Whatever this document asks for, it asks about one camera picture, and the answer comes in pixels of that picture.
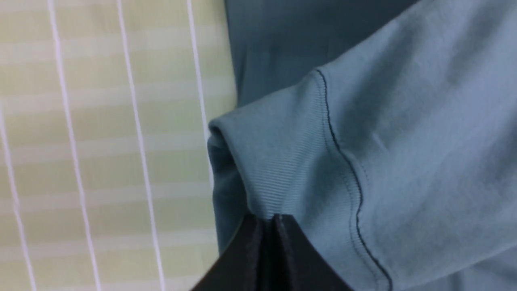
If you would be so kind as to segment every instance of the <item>white stripe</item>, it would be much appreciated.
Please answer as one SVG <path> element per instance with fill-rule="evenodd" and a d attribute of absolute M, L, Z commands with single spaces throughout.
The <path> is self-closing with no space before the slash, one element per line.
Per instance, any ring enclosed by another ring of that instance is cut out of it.
<path fill-rule="evenodd" d="M 225 25 L 197 26 L 196 35 L 199 36 L 197 42 L 199 47 L 216 47 L 230 52 Z M 187 27 L 139 30 L 127 32 L 127 37 L 130 52 L 145 51 L 152 53 L 153 50 L 183 52 L 189 50 L 191 46 L 189 42 L 190 31 Z M 119 45 L 120 42 L 120 34 L 63 39 L 61 40 L 61 54 L 65 60 L 122 55 L 124 49 Z M 54 61 L 54 43 L 52 40 L 0 43 L 0 65 L 52 61 Z"/>
<path fill-rule="evenodd" d="M 50 23 L 52 25 L 52 35 L 54 37 L 55 51 L 56 51 L 56 64 L 57 73 L 59 75 L 59 85 L 61 87 L 61 93 L 63 95 L 63 106 L 65 108 L 66 122 L 68 127 L 68 137 L 70 139 L 70 148 L 72 150 L 73 166 L 75 170 L 75 178 L 77 179 L 77 186 L 79 190 L 79 197 L 81 202 L 81 210 L 83 212 L 84 228 L 86 230 L 86 241 L 88 243 L 88 250 L 90 258 L 92 260 L 92 267 L 94 271 L 95 285 L 97 291 L 101 291 L 99 271 L 97 269 L 97 260 L 95 258 L 94 246 L 92 243 L 92 235 L 90 233 L 90 224 L 88 222 L 88 214 L 86 212 L 86 197 L 84 194 L 83 181 L 81 179 L 81 172 L 79 170 L 79 158 L 77 156 L 77 148 L 75 145 L 75 137 L 72 128 L 72 117 L 70 114 L 70 106 L 68 104 L 68 93 L 66 90 L 65 73 L 63 70 L 63 58 L 61 56 L 61 43 L 59 39 L 59 33 L 57 31 L 56 15 L 54 8 L 54 0 L 48 0 L 48 9 L 50 14 Z"/>
<path fill-rule="evenodd" d="M 208 161 L 208 175 L 210 178 L 210 187 L 214 188 L 214 174 L 212 173 L 212 165 L 210 163 L 210 159 L 208 157 L 208 137 L 210 137 L 210 132 L 208 131 L 208 123 L 206 120 L 206 111 L 205 111 L 205 98 L 203 97 L 203 83 L 201 82 L 201 68 L 199 66 L 199 54 L 197 52 L 197 42 L 195 36 L 195 27 L 194 27 L 194 13 L 192 12 L 192 0 L 187 0 L 187 9 L 189 13 L 189 26 L 190 26 L 190 39 L 192 40 L 192 53 L 194 54 L 194 66 L 195 66 L 195 75 L 197 80 L 197 93 L 199 95 L 199 104 L 201 106 L 201 118 L 203 119 L 203 135 L 205 137 L 205 148 L 206 148 L 206 156 Z"/>
<path fill-rule="evenodd" d="M 33 268 L 31 264 L 31 258 L 29 257 L 29 250 L 27 248 L 27 240 L 25 239 L 25 230 L 23 228 L 22 219 L 20 217 L 20 201 L 18 199 L 18 191 L 16 189 L 16 182 L 14 180 L 14 170 L 11 162 L 11 152 L 9 150 L 9 143 L 7 142 L 7 131 L 5 128 L 4 115 L 2 114 L 2 103 L 0 103 L 0 136 L 4 147 L 4 159 L 7 166 L 7 176 L 9 176 L 9 186 L 11 187 L 12 207 L 14 209 L 14 216 L 18 224 L 18 230 L 20 232 L 20 241 L 22 245 L 23 257 L 27 264 L 27 271 L 29 280 L 31 281 L 31 289 L 36 291 L 36 280 L 34 279 Z"/>
<path fill-rule="evenodd" d="M 151 219 L 151 234 L 153 236 L 153 244 L 156 252 L 156 263 L 158 265 L 158 273 L 160 276 L 161 291 L 165 291 L 165 278 L 163 276 L 163 268 L 161 263 L 160 246 L 158 244 L 158 235 L 156 232 L 155 213 L 153 208 L 153 194 L 151 192 L 151 183 L 149 182 L 149 172 L 147 170 L 147 160 L 145 158 L 144 137 L 140 126 L 140 118 L 138 116 L 138 106 L 136 103 L 136 93 L 134 89 L 133 74 L 131 71 L 131 62 L 129 60 L 128 40 L 126 35 L 126 27 L 124 25 L 124 15 L 122 12 L 121 0 L 117 0 L 118 20 L 120 22 L 120 33 L 122 34 L 122 45 L 124 47 L 124 58 L 126 59 L 126 69 L 129 79 L 129 88 L 131 90 L 131 101 L 133 102 L 134 119 L 136 123 L 136 135 L 140 147 L 140 156 L 142 158 L 142 168 L 144 170 L 145 191 L 147 193 L 147 203 L 149 205 L 149 215 Z"/>
<path fill-rule="evenodd" d="M 158 236 L 163 248 L 213 244 L 216 248 L 215 229 L 190 229 L 181 231 L 161 232 Z M 104 253 L 152 250 L 153 238 L 149 234 L 126 235 L 116 237 L 100 237 L 93 239 L 97 256 Z M 51 243 L 29 244 L 33 260 L 83 256 L 88 253 L 88 245 L 84 240 L 59 241 Z M 19 246 L 6 246 L 0 248 L 0 262 L 19 261 L 22 259 Z"/>
<path fill-rule="evenodd" d="M 207 182 L 176 182 L 152 184 L 153 200 L 210 198 L 210 184 Z M 145 185 L 88 191 L 87 207 L 147 202 Z M 30 195 L 20 198 L 20 213 L 56 209 L 79 209 L 81 203 L 77 192 Z M 0 215 L 12 214 L 11 199 L 0 200 Z"/>
<path fill-rule="evenodd" d="M 202 274 L 190 275 L 183 277 L 173 277 L 165 279 L 169 291 L 185 291 L 190 290 L 202 277 Z M 152 281 L 129 281 L 129 282 L 115 282 L 106 283 L 102 287 L 105 291 L 142 291 L 142 290 L 157 290 L 160 282 Z M 93 286 L 74 286 L 74 287 L 60 287 L 50 288 L 44 291 L 92 291 L 95 290 Z"/>

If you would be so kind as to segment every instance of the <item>sweatshirt sleeve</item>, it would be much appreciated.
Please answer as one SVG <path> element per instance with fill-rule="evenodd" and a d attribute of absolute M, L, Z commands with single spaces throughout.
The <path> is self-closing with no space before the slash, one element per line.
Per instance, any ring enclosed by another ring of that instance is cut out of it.
<path fill-rule="evenodd" d="M 422 0 L 298 85 L 210 124 L 220 248 L 295 216 L 354 290 L 517 245 L 517 1 Z"/>

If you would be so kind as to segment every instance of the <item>dark thread seam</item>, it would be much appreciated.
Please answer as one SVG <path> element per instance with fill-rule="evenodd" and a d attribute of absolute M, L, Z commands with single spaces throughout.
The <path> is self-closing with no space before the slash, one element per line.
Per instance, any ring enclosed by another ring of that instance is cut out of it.
<path fill-rule="evenodd" d="M 391 279 L 391 277 L 389 276 L 388 272 L 386 271 L 386 269 L 384 269 L 383 266 L 381 266 L 381 264 L 379 263 L 379 261 L 372 255 L 372 253 L 370 252 L 370 250 L 367 248 L 363 238 L 362 238 L 362 235 L 361 235 L 361 231 L 359 229 L 359 212 L 361 211 L 361 207 L 362 207 L 362 201 L 363 201 L 363 197 L 362 197 L 362 189 L 361 189 L 361 185 L 359 184 L 359 179 L 357 177 L 357 174 L 354 170 L 354 167 L 352 167 L 352 163 L 346 158 L 346 156 L 343 154 L 343 152 L 341 151 L 340 147 L 339 147 L 339 144 L 338 144 L 338 141 L 337 141 L 337 138 L 336 138 L 336 135 L 334 134 L 334 130 L 332 128 L 332 124 L 330 123 L 330 110 L 329 110 L 329 106 L 328 106 L 328 96 L 327 96 L 327 80 L 325 79 L 325 76 L 323 75 L 323 73 L 317 69 L 316 72 L 318 72 L 318 74 L 320 75 L 321 79 L 323 80 L 323 85 L 325 87 L 325 90 L 324 90 L 324 99 L 325 99 L 325 106 L 326 106 L 326 109 L 327 109 L 327 122 L 328 122 L 328 127 L 330 129 L 330 134 L 332 136 L 332 140 L 334 142 L 334 145 L 336 146 L 336 148 L 338 149 L 338 152 L 339 154 L 343 157 L 343 159 L 348 163 L 348 166 L 349 168 L 351 169 L 352 171 L 352 174 L 354 176 L 354 179 L 356 180 L 356 183 L 357 183 L 357 187 L 359 189 L 359 207 L 357 208 L 357 212 L 356 212 L 356 228 L 357 228 L 357 235 L 359 237 L 359 240 L 361 241 L 361 244 L 362 246 L 364 247 L 364 249 L 366 250 L 366 253 L 369 255 L 369 257 L 373 260 L 373 262 L 377 265 L 377 267 L 381 270 L 381 272 L 383 273 L 383 275 L 388 279 L 388 291 L 392 291 L 393 290 L 393 281 Z M 366 264 L 367 268 L 373 273 L 373 271 L 369 268 L 368 264 Z"/>

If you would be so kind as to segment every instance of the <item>striped fabric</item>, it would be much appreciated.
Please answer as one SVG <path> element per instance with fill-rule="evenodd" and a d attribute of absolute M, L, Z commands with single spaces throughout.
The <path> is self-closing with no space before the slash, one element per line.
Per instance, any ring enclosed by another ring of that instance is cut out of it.
<path fill-rule="evenodd" d="M 223 0 L 0 0 L 0 289 L 187 290 L 234 103 Z"/>

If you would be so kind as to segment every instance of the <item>seam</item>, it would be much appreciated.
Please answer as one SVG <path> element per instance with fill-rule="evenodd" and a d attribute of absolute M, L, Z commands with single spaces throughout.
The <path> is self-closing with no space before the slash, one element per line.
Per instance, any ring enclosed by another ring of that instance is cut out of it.
<path fill-rule="evenodd" d="M 392 279 L 391 277 L 389 276 L 388 272 L 386 271 L 386 269 L 380 264 L 380 262 L 373 256 L 373 254 L 370 252 L 370 250 L 367 248 L 365 242 L 364 242 L 364 239 L 361 235 L 361 231 L 360 231 L 360 228 L 359 228 L 359 213 L 361 211 L 361 207 L 362 207 L 362 202 L 363 202 L 363 196 L 362 196 L 362 188 L 361 188 L 361 185 L 359 184 L 359 179 L 357 177 L 357 173 L 355 172 L 354 170 L 354 167 L 352 167 L 352 163 L 348 160 L 348 158 L 346 158 L 346 156 L 343 154 L 343 152 L 341 151 L 340 147 L 339 147 L 339 144 L 337 142 L 337 138 L 336 138 L 336 135 L 334 133 L 334 130 L 332 128 L 332 124 L 330 123 L 330 110 L 329 110 L 329 104 L 328 104 L 328 89 L 327 89 L 327 80 L 325 79 L 325 76 L 323 75 L 323 73 L 317 69 L 316 72 L 320 75 L 321 79 L 323 80 L 323 86 L 324 86 L 324 90 L 323 90 L 323 94 L 321 93 L 322 89 L 321 89 L 321 86 L 320 86 L 320 83 L 319 82 L 316 82 L 319 90 L 320 90 L 320 95 L 323 96 L 323 99 L 325 101 L 325 114 L 326 114 L 326 118 L 327 118 L 327 123 L 328 123 L 328 129 L 330 130 L 330 134 L 331 134 L 331 137 L 332 137 L 332 142 L 334 144 L 334 146 L 336 147 L 336 149 L 338 150 L 338 153 L 343 157 L 343 159 L 345 160 L 345 162 L 348 164 L 351 172 L 352 172 L 352 175 L 354 177 L 354 179 L 357 181 L 357 187 L 358 187 L 358 190 L 359 190 L 359 206 L 357 208 L 357 212 L 355 214 L 355 218 L 356 218 L 356 230 L 357 230 L 357 235 L 359 237 L 359 240 L 363 246 L 363 248 L 366 250 L 366 253 L 368 254 L 368 256 L 372 259 L 372 261 L 375 263 L 375 265 L 381 270 L 381 272 L 383 273 L 383 275 L 387 278 L 388 280 L 388 291 L 392 291 L 393 290 L 393 282 L 392 282 Z M 329 151 L 329 148 L 328 148 L 328 145 L 327 145 L 327 139 L 325 138 L 325 146 L 327 148 L 327 151 Z M 351 197 L 351 201 L 353 200 L 352 199 L 352 191 L 350 191 L 350 186 L 347 182 L 347 180 L 345 179 L 344 176 L 342 176 L 342 174 L 340 175 L 341 178 L 343 179 L 344 183 L 345 183 L 345 186 L 347 187 L 347 190 L 348 190 L 348 193 Z M 351 208 L 351 217 L 350 217 L 350 223 L 352 221 L 352 215 L 353 215 L 353 209 L 352 209 L 352 203 L 350 204 L 350 208 Z M 351 238 L 353 238 L 352 236 L 352 230 L 351 230 L 351 225 L 349 226 L 349 231 L 351 233 Z M 356 252 L 356 254 L 362 258 L 362 256 L 359 254 L 358 250 L 357 250 L 357 247 L 355 246 L 355 243 L 352 241 L 352 246 L 354 248 L 354 251 Z M 379 290 L 379 283 L 378 283 L 378 277 L 377 275 L 375 274 L 375 272 L 372 270 L 372 268 L 370 267 L 369 264 L 367 264 L 366 262 L 364 262 L 364 264 L 366 265 L 366 268 L 372 273 L 372 276 L 375 278 L 375 284 L 376 284 L 376 290 Z"/>

